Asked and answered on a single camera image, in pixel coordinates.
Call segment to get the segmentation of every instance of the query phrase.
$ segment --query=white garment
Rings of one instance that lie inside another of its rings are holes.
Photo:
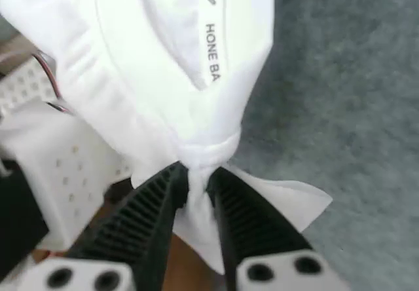
[[[56,60],[64,99],[133,160],[134,186],[177,160],[190,169],[173,230],[223,273],[204,189],[238,146],[272,45],[274,0],[0,0],[0,11]],[[331,202],[307,184],[233,171],[298,230]]]

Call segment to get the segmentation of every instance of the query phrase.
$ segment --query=mounting hole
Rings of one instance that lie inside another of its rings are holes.
[[[96,291],[115,290],[120,282],[119,274],[116,271],[105,271],[101,273],[94,282]]]
[[[269,266],[263,263],[256,263],[247,269],[247,276],[251,281],[271,281],[274,278],[274,272]]]
[[[295,269],[305,275],[317,275],[321,273],[321,265],[314,258],[304,256],[298,258],[294,263]]]
[[[73,276],[73,271],[70,268],[57,269],[50,274],[46,284],[51,289],[58,289],[65,286]]]

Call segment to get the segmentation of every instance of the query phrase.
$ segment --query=white crate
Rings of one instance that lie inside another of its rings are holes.
[[[50,79],[34,57],[0,80],[0,113],[3,116],[32,100],[51,102],[56,99]]]

